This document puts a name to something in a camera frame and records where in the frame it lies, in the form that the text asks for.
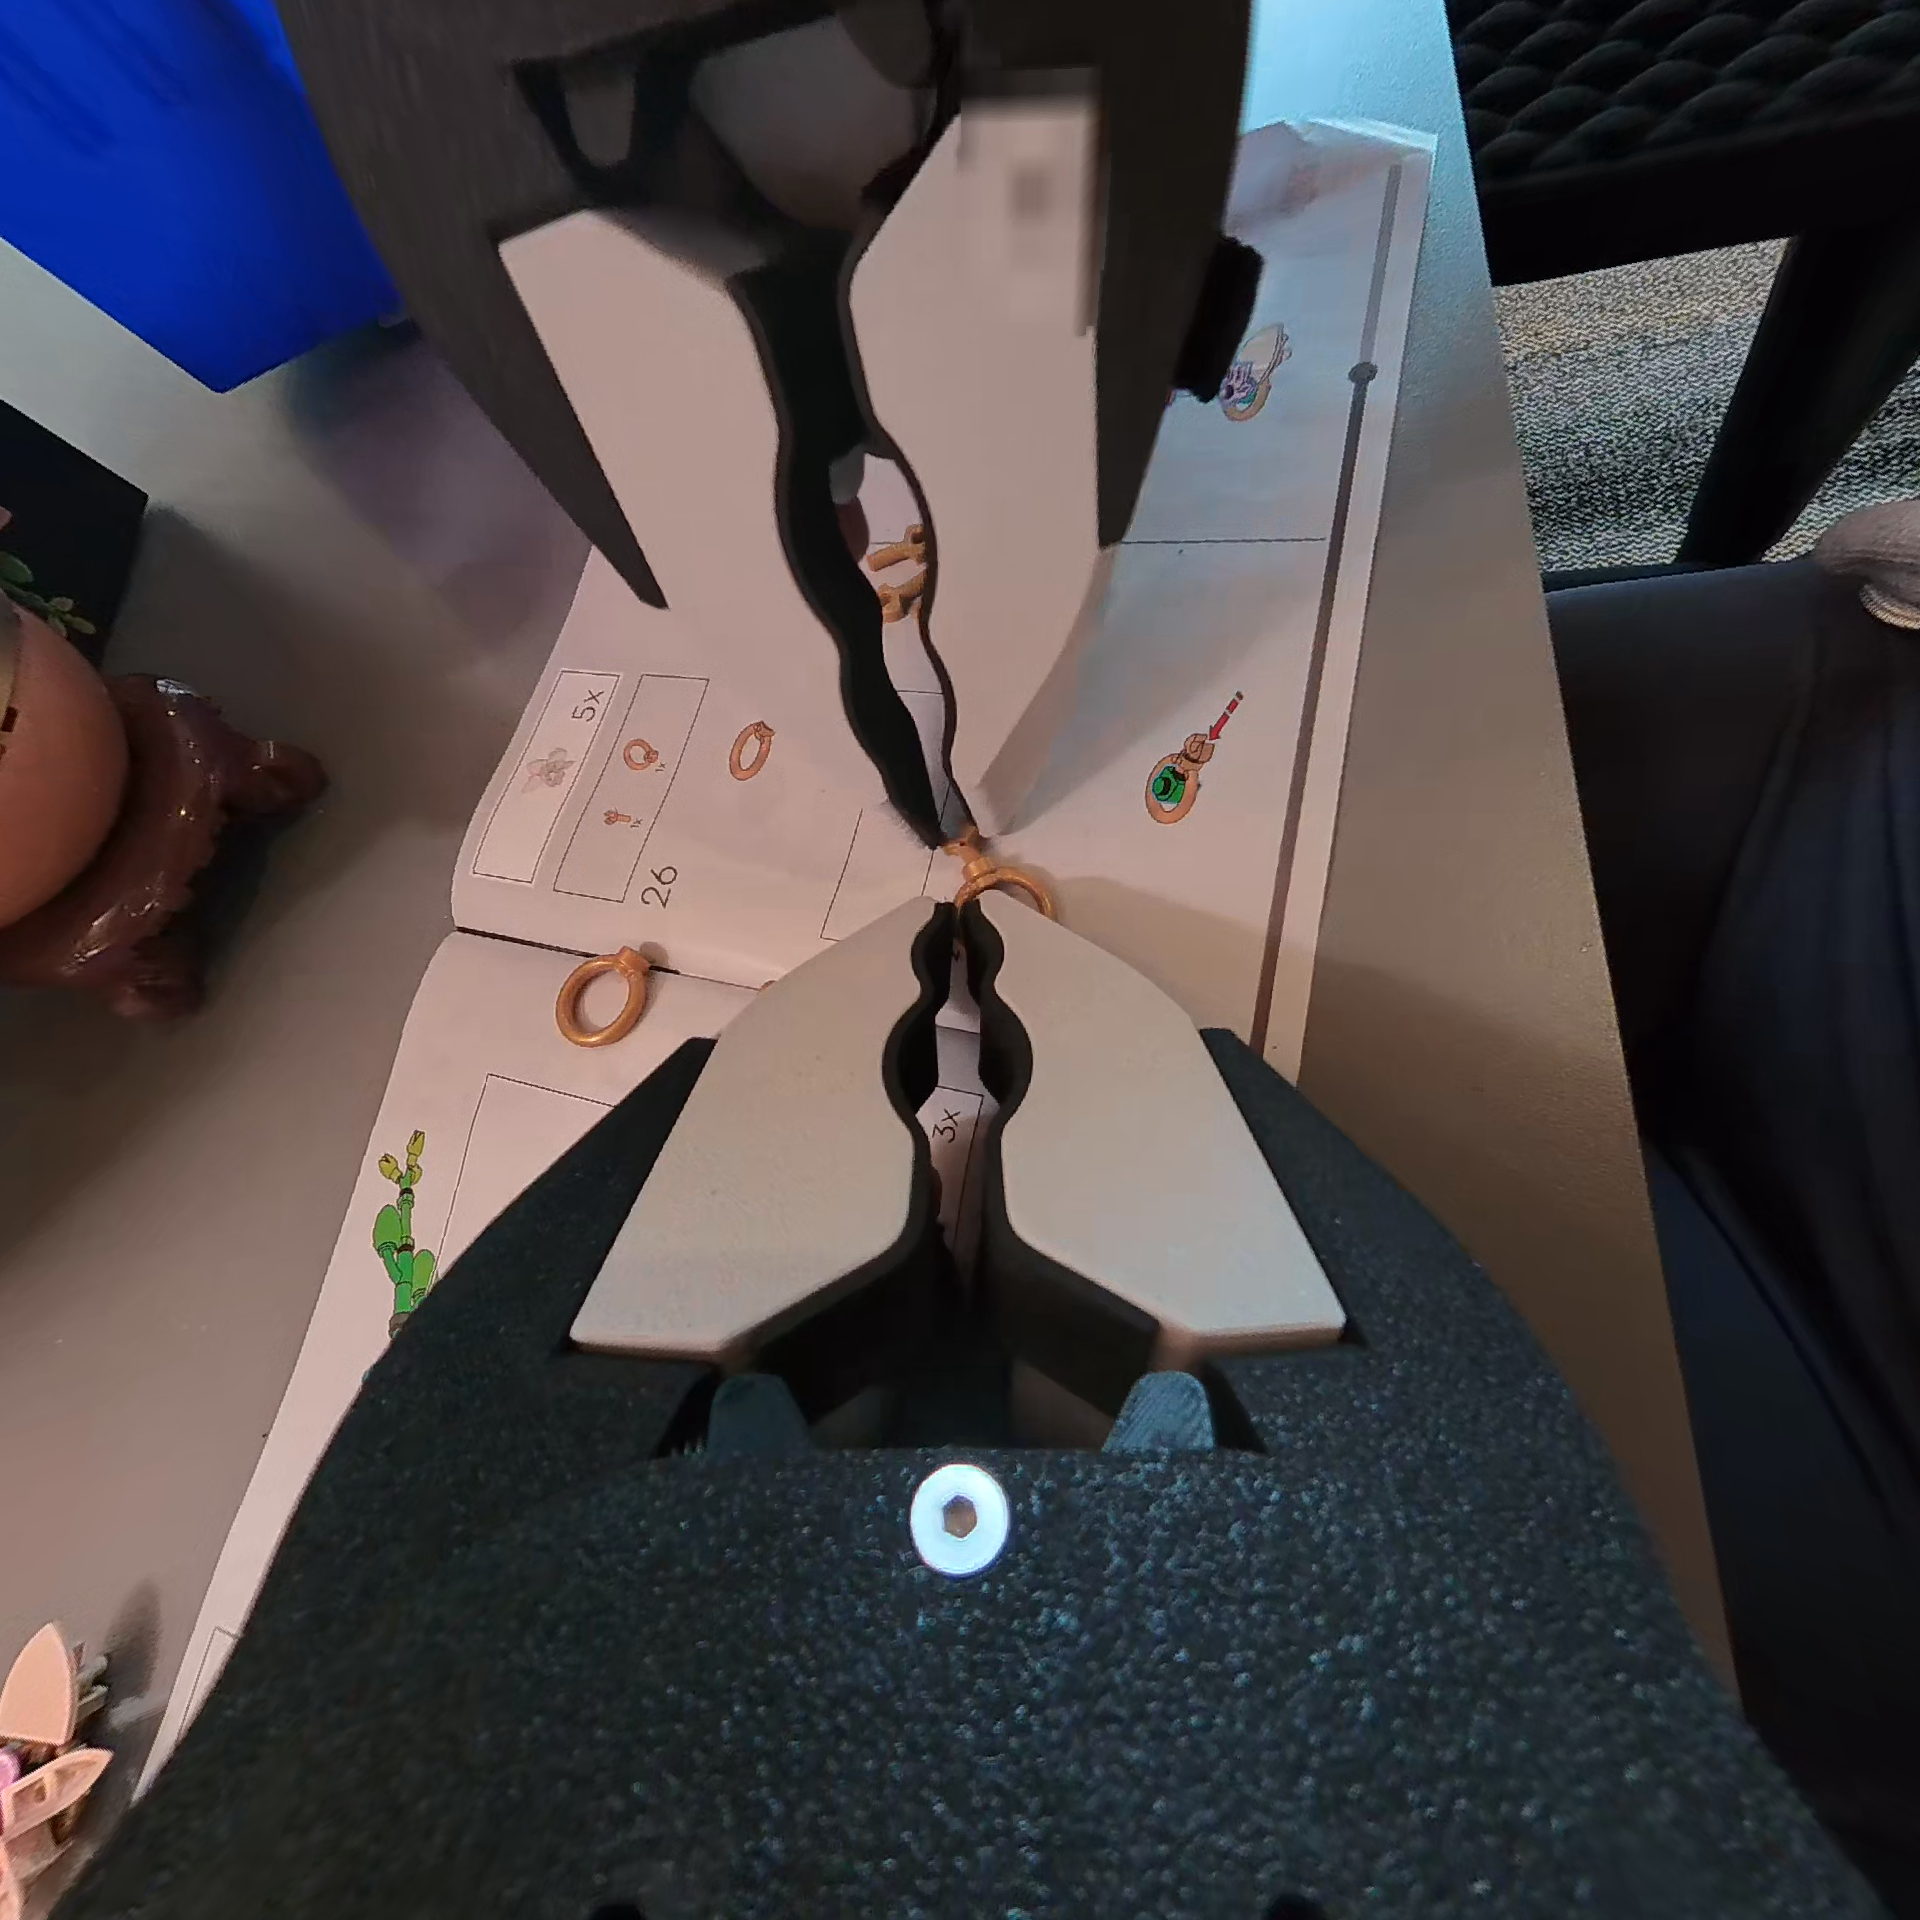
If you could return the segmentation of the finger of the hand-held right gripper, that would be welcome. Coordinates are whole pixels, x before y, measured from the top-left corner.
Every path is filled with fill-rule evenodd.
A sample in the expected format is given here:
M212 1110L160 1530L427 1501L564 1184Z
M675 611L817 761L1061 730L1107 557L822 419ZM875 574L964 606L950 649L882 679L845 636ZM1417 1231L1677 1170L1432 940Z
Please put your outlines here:
M852 267L865 397L935 536L950 770L1010 834L1112 577L1098 534L1098 111L964 109Z
M852 337L865 236L597 204L505 239L500 261L672 636L780 737L872 773L940 846L965 806L925 636L935 536ZM924 599L882 621L864 557L908 523L925 527Z

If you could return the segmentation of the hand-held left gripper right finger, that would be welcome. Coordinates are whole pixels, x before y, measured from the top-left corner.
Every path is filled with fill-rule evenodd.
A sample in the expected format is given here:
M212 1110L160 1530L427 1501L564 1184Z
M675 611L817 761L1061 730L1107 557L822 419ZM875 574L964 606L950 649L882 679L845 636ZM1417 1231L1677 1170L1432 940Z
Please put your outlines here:
M1114 1417L1160 1370L1348 1313L1198 1023L1011 897L961 913L990 1124L974 1281L1005 1351Z

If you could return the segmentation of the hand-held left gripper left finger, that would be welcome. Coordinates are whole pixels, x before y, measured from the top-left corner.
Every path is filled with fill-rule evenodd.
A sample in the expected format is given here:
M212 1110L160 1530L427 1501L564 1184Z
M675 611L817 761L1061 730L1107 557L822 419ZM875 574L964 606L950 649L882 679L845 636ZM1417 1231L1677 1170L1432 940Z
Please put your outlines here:
M590 1353L772 1373L820 1419L891 1383L958 1294L920 1107L958 913L915 897L711 1041L572 1323Z

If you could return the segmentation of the long blue plastic bin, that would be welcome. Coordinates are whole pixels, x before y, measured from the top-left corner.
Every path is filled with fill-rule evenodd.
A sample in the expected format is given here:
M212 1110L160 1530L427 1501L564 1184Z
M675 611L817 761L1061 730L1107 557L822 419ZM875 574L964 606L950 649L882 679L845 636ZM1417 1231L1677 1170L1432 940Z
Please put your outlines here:
M274 1L5 1L2 239L212 390L400 316Z

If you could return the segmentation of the white instruction booklet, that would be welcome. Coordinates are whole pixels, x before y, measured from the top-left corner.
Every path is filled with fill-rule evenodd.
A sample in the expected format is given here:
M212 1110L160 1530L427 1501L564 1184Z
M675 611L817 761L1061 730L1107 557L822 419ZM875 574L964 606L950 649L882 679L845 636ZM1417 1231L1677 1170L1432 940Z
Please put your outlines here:
M974 826L1068 930L1290 1077L1435 146L1361 120L1241 133L1227 236L1260 256L1248 330L1211 399L1162 409L1021 826ZM142 1789L214 1690L301 1490L430 1284L680 1041L964 879L872 773L780 737L604 557L461 860L454 930L402 1026Z

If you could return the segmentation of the black toy set box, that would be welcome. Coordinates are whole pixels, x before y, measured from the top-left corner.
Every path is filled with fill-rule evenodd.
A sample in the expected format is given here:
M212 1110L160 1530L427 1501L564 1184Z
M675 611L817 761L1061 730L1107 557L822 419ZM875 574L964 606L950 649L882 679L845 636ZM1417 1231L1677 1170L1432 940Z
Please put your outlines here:
M2 403L2 593L102 661L150 493Z

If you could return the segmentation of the brick orchid in pink pot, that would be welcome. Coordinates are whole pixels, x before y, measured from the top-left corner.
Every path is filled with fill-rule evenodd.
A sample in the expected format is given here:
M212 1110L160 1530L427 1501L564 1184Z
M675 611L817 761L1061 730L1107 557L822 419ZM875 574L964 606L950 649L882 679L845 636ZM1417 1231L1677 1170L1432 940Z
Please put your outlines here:
M85 627L2 553L2 991L174 1020L205 1000L237 866L330 777L191 684L108 676Z

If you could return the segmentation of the black mesh office chair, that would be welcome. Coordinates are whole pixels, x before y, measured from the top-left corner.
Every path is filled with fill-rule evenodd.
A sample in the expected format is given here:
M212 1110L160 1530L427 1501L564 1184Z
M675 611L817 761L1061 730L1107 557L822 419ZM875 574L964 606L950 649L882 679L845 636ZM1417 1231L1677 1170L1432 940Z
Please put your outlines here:
M1918 6L1445 16L1494 286L1788 241L1677 549L1762 559L1918 361Z

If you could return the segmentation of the pink toy flower red centre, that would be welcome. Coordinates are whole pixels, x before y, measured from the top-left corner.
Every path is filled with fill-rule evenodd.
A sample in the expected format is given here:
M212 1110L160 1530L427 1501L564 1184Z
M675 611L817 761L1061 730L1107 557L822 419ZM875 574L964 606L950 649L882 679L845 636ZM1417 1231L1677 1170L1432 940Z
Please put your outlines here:
M2 1876L28 1886L71 1841L111 1754L88 1733L108 1701L108 1656L50 1620L2 1680Z

